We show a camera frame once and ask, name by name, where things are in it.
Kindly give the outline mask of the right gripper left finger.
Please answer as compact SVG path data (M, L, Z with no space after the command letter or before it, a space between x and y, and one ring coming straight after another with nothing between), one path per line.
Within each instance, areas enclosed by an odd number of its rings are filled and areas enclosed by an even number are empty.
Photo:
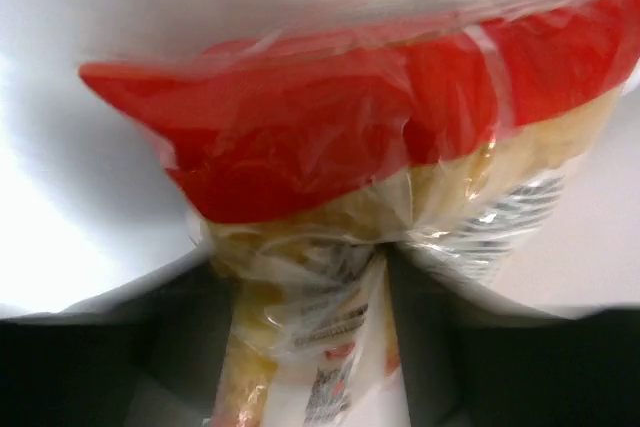
M2 425L210 425L233 293L202 265L102 311L2 321Z

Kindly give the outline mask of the red fusilli pasta bag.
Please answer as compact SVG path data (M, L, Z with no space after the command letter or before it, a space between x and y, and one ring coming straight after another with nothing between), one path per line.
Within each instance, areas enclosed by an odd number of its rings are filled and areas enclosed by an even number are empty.
M639 0L409 0L178 63L87 62L238 291L211 424L341 426L394 382L392 243L484 284L639 59Z

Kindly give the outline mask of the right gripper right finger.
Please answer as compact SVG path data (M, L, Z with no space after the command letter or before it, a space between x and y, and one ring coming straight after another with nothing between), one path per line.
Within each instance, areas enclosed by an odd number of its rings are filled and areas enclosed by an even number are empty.
M638 425L638 309L562 319L387 261L411 425Z

